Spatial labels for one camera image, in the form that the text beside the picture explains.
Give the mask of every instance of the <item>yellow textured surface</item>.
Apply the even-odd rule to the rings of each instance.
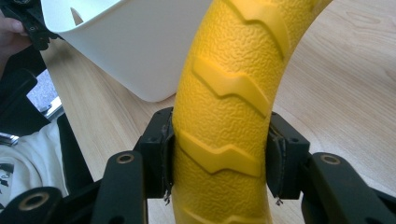
[[[330,0],[215,0],[177,91],[177,223],[271,223],[264,146],[277,87]]]

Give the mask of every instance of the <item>yellow curved object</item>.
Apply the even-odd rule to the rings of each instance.
[[[174,108],[177,223],[271,223],[265,145],[290,55],[331,0],[214,0]]]

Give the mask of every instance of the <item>wooden table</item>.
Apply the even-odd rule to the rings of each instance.
[[[274,110],[311,142],[347,159],[377,189],[396,195],[396,2],[334,0],[311,26],[284,75]],[[61,40],[43,52],[94,179],[107,159],[134,148],[152,114],[174,102],[136,98]],[[302,223],[300,202],[270,200],[275,223]],[[149,200],[150,223],[174,223]]]

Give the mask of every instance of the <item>person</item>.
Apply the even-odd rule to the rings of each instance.
[[[31,45],[20,21],[5,18],[0,10],[0,81],[8,59]],[[0,212],[28,189],[58,188],[68,194],[58,123],[23,136],[16,146],[0,145]]]

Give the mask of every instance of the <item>white plastic container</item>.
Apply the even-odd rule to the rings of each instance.
[[[41,0],[50,31],[149,102],[176,92],[191,41],[210,2]],[[83,23],[75,24],[72,10]]]

